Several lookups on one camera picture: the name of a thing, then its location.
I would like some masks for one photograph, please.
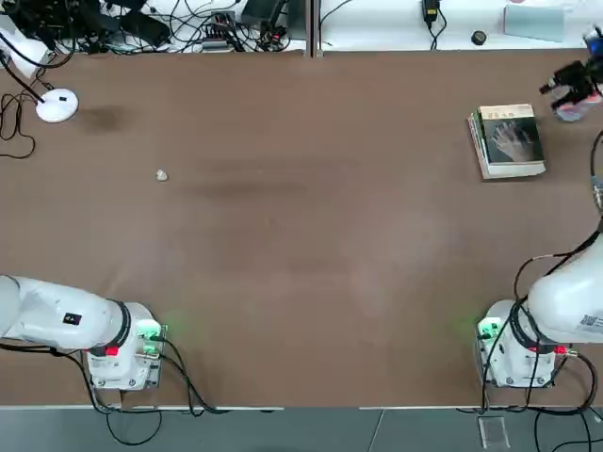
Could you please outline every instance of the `power adapter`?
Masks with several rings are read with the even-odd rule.
[[[440,9],[440,0],[421,0],[423,3],[423,21],[429,29],[437,19],[437,10]]]

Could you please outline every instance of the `label sticker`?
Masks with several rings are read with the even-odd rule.
[[[603,316],[599,315],[584,315],[580,323],[576,327],[579,331],[603,332]]]

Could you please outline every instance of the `book cover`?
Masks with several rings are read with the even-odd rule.
[[[531,105],[481,106],[479,111],[490,165],[545,160]]]

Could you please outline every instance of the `gray floor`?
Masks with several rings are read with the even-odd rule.
[[[454,410],[380,411],[339,409],[291,409],[283,412],[233,412],[206,414],[192,419],[180,413],[164,414],[163,426],[148,444],[136,448],[151,451],[219,452],[431,452],[481,451],[477,417]],[[534,414],[506,414],[511,450],[535,451]],[[603,438],[603,424],[589,413],[594,438]],[[116,433],[137,441],[152,431],[156,414],[112,415]],[[583,440],[578,417],[543,417],[541,450],[551,452],[563,441]],[[106,430],[104,416],[93,411],[2,411],[2,452],[113,452],[132,449],[117,444]],[[586,445],[570,445],[560,452],[586,451]],[[595,444],[594,451],[603,443]]]

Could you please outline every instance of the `white robotic arm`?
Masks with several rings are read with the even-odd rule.
[[[0,337],[49,347],[84,349],[97,387],[137,390],[155,382],[162,334],[138,303],[121,303],[84,290],[0,276]]]
[[[496,386],[546,387],[564,344],[603,343],[603,237],[538,280],[523,308],[499,301],[478,325],[481,369]]]

